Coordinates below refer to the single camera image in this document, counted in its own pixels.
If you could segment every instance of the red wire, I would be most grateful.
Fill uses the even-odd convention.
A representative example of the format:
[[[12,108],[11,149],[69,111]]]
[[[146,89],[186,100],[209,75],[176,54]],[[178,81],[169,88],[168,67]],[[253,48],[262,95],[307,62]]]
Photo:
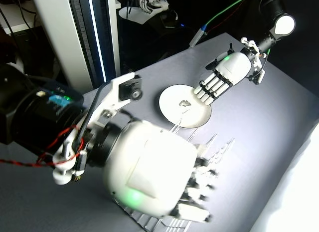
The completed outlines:
[[[244,1],[242,1],[239,6],[231,13],[231,15],[229,15],[227,18],[225,18],[220,24],[216,25],[215,27],[211,28],[207,34],[209,34],[210,31],[212,31],[213,29],[219,27],[220,25],[222,25],[224,22],[226,22],[232,15],[235,14],[235,12],[240,8],[240,6],[243,4]]]
[[[50,145],[47,146],[47,149],[49,149],[52,146],[54,146],[57,143],[59,137],[63,136],[68,131],[70,131],[71,129],[74,129],[74,128],[78,130],[78,128],[73,125],[73,126],[70,126],[70,127],[66,128],[66,129],[64,129],[63,131],[61,131],[58,134],[58,136],[55,138],[55,140]],[[23,163],[23,162],[18,162],[18,161],[9,161],[9,160],[4,160],[4,159],[0,159],[0,163],[7,163],[7,164],[13,164],[13,165],[16,165],[16,166],[26,166],[26,167],[34,167],[34,168],[47,167],[47,166],[56,166],[56,165],[60,165],[60,164],[66,163],[68,161],[71,161],[74,158],[78,157],[80,155],[79,151],[82,149],[83,145],[84,145],[84,140],[83,140],[83,138],[81,138],[81,143],[80,143],[80,146],[78,148],[78,152],[75,155],[71,156],[70,159],[68,159],[67,161],[61,161],[61,162],[58,162],[58,163],[48,162],[46,164],[40,164],[44,160],[45,152],[38,157],[38,159],[36,160],[35,164],[34,163]]]

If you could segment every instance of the plate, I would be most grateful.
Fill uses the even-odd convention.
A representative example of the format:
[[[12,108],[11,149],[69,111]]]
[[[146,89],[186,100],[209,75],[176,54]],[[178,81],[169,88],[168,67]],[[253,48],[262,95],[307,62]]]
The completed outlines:
[[[204,125],[211,116],[211,107],[204,105],[187,85],[174,85],[165,89],[159,98],[159,108],[164,117],[184,128]]]

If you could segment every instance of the metal wire rack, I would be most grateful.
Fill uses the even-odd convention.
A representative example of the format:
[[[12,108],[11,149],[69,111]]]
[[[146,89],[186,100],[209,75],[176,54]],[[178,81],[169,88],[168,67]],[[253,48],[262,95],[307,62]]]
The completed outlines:
[[[191,224],[191,221],[180,220],[170,216],[158,219],[132,210],[129,207],[125,207],[117,200],[114,201],[141,229],[146,232],[187,232]]]

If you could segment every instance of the light strip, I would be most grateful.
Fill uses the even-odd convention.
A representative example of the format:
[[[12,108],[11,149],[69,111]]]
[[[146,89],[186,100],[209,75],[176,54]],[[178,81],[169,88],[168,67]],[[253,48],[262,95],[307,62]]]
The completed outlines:
[[[104,82],[106,82],[106,76],[105,76],[105,71],[104,71],[104,64],[103,64],[103,60],[102,60],[102,54],[101,54],[101,48],[100,48],[100,41],[99,41],[98,31],[97,31],[97,29],[96,29],[96,23],[95,23],[95,16],[94,16],[94,10],[93,10],[92,0],[89,0],[89,5],[90,5],[90,11],[91,11],[91,17],[92,17],[92,22],[93,22],[93,28],[94,28],[94,34],[95,34],[96,44],[97,44],[97,46],[98,46],[98,53],[99,53],[99,58],[100,58],[100,62],[101,62],[101,67],[102,67],[103,79],[104,79]]]

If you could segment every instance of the gray table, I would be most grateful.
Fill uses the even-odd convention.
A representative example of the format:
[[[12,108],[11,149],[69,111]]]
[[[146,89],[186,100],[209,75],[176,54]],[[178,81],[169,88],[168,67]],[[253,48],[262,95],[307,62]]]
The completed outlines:
[[[196,86],[210,73],[205,65],[226,51],[230,42],[235,50],[242,48],[237,40],[222,34],[138,71],[143,77],[144,96],[126,109],[141,119],[171,128],[159,112],[160,93],[174,84]],[[217,190],[207,204],[214,221],[193,223],[190,232],[249,231],[319,118],[318,98],[270,63],[266,71],[259,86],[244,80],[215,101],[211,119],[194,140],[205,142],[218,133],[212,151],[232,137],[236,142],[220,164]],[[86,105],[94,94],[85,95]],[[187,138],[192,131],[181,129],[179,134]],[[6,159],[35,159],[15,143],[0,146],[0,154]],[[0,211],[2,232],[141,231],[110,201],[102,185],[101,170],[96,168],[88,168],[78,183],[57,186],[51,169],[0,165]]]

